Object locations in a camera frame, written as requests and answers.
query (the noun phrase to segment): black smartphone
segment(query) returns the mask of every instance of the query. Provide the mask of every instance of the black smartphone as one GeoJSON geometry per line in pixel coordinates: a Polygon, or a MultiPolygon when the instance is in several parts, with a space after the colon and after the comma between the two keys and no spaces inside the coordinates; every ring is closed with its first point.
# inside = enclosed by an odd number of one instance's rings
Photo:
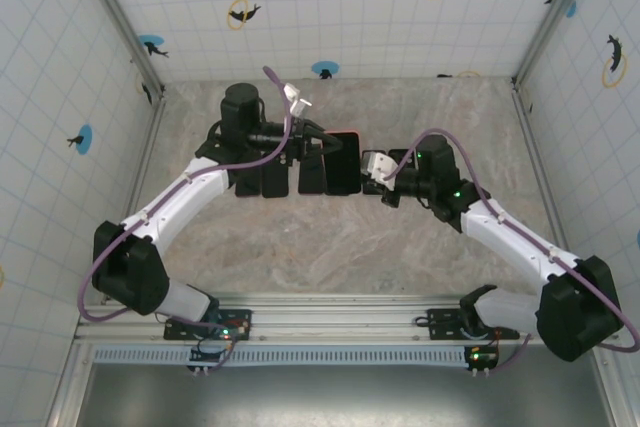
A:
{"type": "MultiPolygon", "coordinates": [[[[399,164],[400,161],[402,160],[402,157],[404,157],[404,154],[407,153],[408,149],[391,149],[389,151],[389,157],[391,157],[393,160],[396,161],[396,164],[399,164]]],[[[409,160],[407,160],[407,163],[404,164],[404,167],[409,167],[410,169],[415,169],[416,168],[416,159],[413,158],[414,156],[412,155],[411,157],[409,157],[409,160]]]]}
{"type": "Polygon", "coordinates": [[[262,166],[261,180],[262,197],[265,199],[278,199],[289,195],[289,167],[284,160],[284,154],[262,166]]]}
{"type": "Polygon", "coordinates": [[[337,152],[324,155],[325,194],[351,195],[360,192],[360,137],[357,132],[327,132],[342,142],[337,152]]]}
{"type": "MultiPolygon", "coordinates": [[[[240,162],[253,162],[260,159],[260,152],[250,152],[240,159],[240,162]]],[[[236,181],[236,197],[256,197],[261,192],[260,167],[245,169],[238,172],[236,181]]]]}
{"type": "MultiPolygon", "coordinates": [[[[372,154],[386,154],[384,150],[363,150],[362,151],[362,159],[364,160],[365,155],[371,152],[372,154]]],[[[369,178],[368,175],[363,173],[360,174],[360,182],[362,183],[362,193],[364,195],[382,195],[384,192],[384,187],[376,184],[373,180],[369,178]]]]}
{"type": "Polygon", "coordinates": [[[298,193],[301,195],[324,194],[324,166],[322,164],[322,155],[313,155],[314,151],[320,151],[320,146],[313,145],[307,147],[308,157],[300,162],[298,193]]]}

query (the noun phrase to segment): purple cable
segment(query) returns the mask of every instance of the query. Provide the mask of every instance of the purple cable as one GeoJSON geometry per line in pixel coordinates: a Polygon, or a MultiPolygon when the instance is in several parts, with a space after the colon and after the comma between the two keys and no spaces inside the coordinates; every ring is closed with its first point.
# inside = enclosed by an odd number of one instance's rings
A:
{"type": "MultiPolygon", "coordinates": [[[[398,164],[398,167],[396,167],[396,169],[393,172],[391,172],[389,176],[385,177],[384,180],[389,180],[395,177],[398,174],[398,172],[400,172],[400,169],[404,167],[404,164],[407,163],[407,161],[409,160],[409,157],[413,155],[413,151],[418,147],[420,142],[422,142],[422,140],[428,135],[433,135],[433,134],[444,135],[449,140],[451,140],[451,142],[455,144],[455,146],[458,148],[458,151],[460,152],[460,155],[462,155],[462,158],[464,159],[464,163],[467,166],[467,170],[469,170],[469,175],[471,175],[471,180],[473,181],[475,188],[478,191],[480,200],[482,200],[482,203],[489,210],[489,212],[491,212],[491,215],[498,218],[499,213],[496,211],[496,209],[493,208],[491,203],[489,203],[487,196],[484,195],[484,191],[482,190],[482,187],[480,186],[480,182],[478,181],[478,176],[476,175],[476,172],[473,169],[473,166],[471,165],[471,159],[469,158],[469,155],[467,154],[466,150],[464,149],[460,141],[447,130],[440,129],[438,127],[433,127],[431,129],[427,129],[424,132],[422,132],[422,134],[420,134],[418,138],[413,141],[411,146],[409,146],[407,153],[404,155],[404,157],[402,157],[402,160],[398,164]]],[[[515,233],[520,235],[522,238],[524,238],[525,240],[530,242],[532,245],[534,245],[545,256],[549,257],[551,255],[550,250],[546,246],[538,242],[535,238],[533,238],[531,235],[529,235],[527,232],[522,230],[517,225],[510,222],[508,219],[504,220],[504,224],[507,227],[509,227],[511,230],[513,230],[515,233]]],[[[582,275],[580,275],[578,272],[574,271],[571,267],[569,267],[562,259],[558,257],[553,257],[552,260],[553,262],[558,264],[567,274],[569,274],[571,277],[573,277],[578,282],[580,282],[589,292],[595,295],[598,298],[598,300],[600,300],[600,302],[602,302],[609,310],[611,310],[611,312],[613,312],[622,321],[625,327],[629,329],[629,332],[631,333],[631,337],[633,337],[633,345],[630,347],[619,347],[613,344],[599,344],[598,346],[602,347],[603,349],[613,350],[615,352],[626,352],[626,353],[638,352],[640,350],[640,332],[638,332],[638,329],[635,328],[635,326],[631,323],[631,320],[618,308],[618,306],[615,305],[613,302],[611,302],[611,300],[602,292],[600,292],[591,282],[589,282],[582,275]]],[[[521,352],[524,350],[524,347],[526,347],[526,342],[522,344],[522,348],[518,350],[518,357],[521,355],[521,352]]]]}
{"type": "MultiPolygon", "coordinates": [[[[291,133],[291,128],[293,125],[289,99],[287,99],[287,96],[284,93],[284,84],[278,78],[276,73],[266,65],[262,68],[262,70],[267,75],[267,77],[269,77],[271,82],[273,82],[278,87],[278,90],[280,91],[280,97],[282,98],[282,102],[284,103],[285,131],[284,131],[284,134],[282,135],[282,139],[280,140],[280,143],[278,144],[278,146],[275,148],[273,152],[271,152],[269,155],[263,157],[260,160],[255,160],[253,162],[245,162],[241,164],[215,165],[213,167],[207,167],[205,169],[201,169],[194,172],[191,175],[191,179],[198,178],[205,174],[210,174],[211,172],[215,172],[217,170],[242,170],[242,169],[252,169],[254,167],[259,167],[275,159],[278,155],[280,155],[280,152],[282,151],[282,149],[284,149],[285,145],[287,144],[287,141],[289,140],[289,134],[291,133]]],[[[187,183],[188,181],[186,179],[177,183],[169,192],[167,192],[156,203],[156,205],[154,205],[151,209],[149,209],[149,212],[147,212],[147,218],[153,217],[158,212],[158,210],[160,210],[162,206],[165,205],[187,183]]],[[[87,309],[84,305],[84,296],[87,291],[87,287],[89,286],[89,282],[91,282],[91,277],[93,276],[93,274],[95,274],[96,270],[98,270],[98,268],[102,265],[102,263],[106,260],[106,258],[109,255],[111,255],[111,253],[116,249],[116,247],[118,247],[118,245],[124,242],[127,239],[127,237],[129,237],[136,229],[140,228],[140,226],[142,226],[143,224],[144,222],[142,220],[139,220],[138,222],[133,224],[131,227],[129,227],[127,230],[125,230],[122,234],[120,234],[113,242],[111,242],[111,244],[109,244],[109,246],[106,249],[104,249],[100,253],[100,255],[96,258],[95,262],[93,263],[93,265],[91,266],[87,274],[85,275],[84,279],[82,279],[82,283],[80,284],[80,289],[78,290],[77,305],[78,305],[78,311],[80,311],[80,315],[82,315],[82,317],[84,317],[85,319],[90,320],[91,322],[104,322],[105,320],[113,319],[114,317],[117,317],[129,310],[127,307],[124,307],[116,312],[112,312],[111,314],[104,315],[102,317],[96,317],[94,315],[91,315],[89,312],[87,312],[87,309]]],[[[204,324],[207,326],[213,325],[210,323],[204,323],[204,324]]]]}

